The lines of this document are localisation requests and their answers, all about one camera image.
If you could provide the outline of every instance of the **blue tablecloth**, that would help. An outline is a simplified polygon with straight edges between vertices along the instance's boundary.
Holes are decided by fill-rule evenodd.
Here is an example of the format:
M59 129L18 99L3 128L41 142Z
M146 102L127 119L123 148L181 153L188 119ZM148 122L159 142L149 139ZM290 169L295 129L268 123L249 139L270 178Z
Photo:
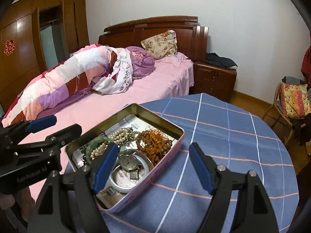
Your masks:
M207 94L142 105L182 127L186 135L180 152L154 184L121 212L103 213L111 233L197 231L211 197L189 159L192 142L231 171L255 170L270 197L280 232L288 230L298 204L295 171L286 148L259 117ZM236 199L234 191L224 233L230 230Z

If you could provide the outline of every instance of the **pink bed sheet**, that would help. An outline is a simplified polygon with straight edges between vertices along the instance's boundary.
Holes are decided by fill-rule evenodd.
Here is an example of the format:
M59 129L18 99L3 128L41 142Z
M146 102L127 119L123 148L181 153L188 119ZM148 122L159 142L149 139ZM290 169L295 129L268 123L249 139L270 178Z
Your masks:
M179 65L155 62L155 70L142 79L134 80L125 93L113 95L91 94L78 102L69 105L56 113L55 126L36 134L30 134L21 143L44 141L45 138L72 124L82 126L82 133L90 130L98 123L119 111L126 104L146 103L166 97L176 97L189 94L189 87L194 85L193 63L183 60ZM65 148L61 149L61 164L63 173L68 163ZM45 180L30 186L32 197L37 197Z

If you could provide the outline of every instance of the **wooden headboard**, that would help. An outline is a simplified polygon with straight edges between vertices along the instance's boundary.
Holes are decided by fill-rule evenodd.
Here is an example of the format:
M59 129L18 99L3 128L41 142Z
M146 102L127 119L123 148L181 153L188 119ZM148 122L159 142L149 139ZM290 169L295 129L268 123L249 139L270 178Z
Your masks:
M197 17L191 16L150 17L116 24L104 30L98 43L122 48L142 47L142 40L167 30L176 32L179 52L193 61L206 60L208 27L199 26Z

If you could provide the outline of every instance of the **blue gripper pad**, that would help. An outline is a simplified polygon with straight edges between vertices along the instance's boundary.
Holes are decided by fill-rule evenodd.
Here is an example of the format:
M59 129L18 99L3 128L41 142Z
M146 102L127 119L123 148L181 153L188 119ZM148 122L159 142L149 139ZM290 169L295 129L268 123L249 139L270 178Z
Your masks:
M112 168L115 165L118 154L119 147L114 144L95 175L95 181L93 186L93 191L95 192L95 194L98 194L101 190L105 188L105 184L109 178Z
M29 133L36 133L38 131L44 130L48 127L54 126L57 122L56 116L47 116L40 118L38 120L32 121L28 126L27 126L27 131Z
M206 190L210 195L214 193L214 187L211 182L211 173L207 169L202 157L205 157L204 153L200 149L199 151L193 144L189 147L189 157L193 164L193 167L199 177L202 188Z

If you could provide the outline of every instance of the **metal bolt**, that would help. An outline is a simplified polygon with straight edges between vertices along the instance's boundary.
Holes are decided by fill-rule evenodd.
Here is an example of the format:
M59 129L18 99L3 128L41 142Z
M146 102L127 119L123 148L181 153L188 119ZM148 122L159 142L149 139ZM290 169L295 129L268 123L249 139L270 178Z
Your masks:
M256 173L255 171L253 171L253 170L249 171L248 173L249 173L249 175L251 175L252 177L255 177L255 176L257 175L257 173Z
M81 169L82 169L82 171L87 172L87 171L89 171L91 169L91 167L88 166L88 165L84 165L84 166L81 167Z
M226 167L224 165L218 165L217 169L221 172L223 172L224 170L226 170Z
M52 177L55 177L57 174L58 174L59 172L58 171L52 171L51 173L50 173L50 175L52 176Z

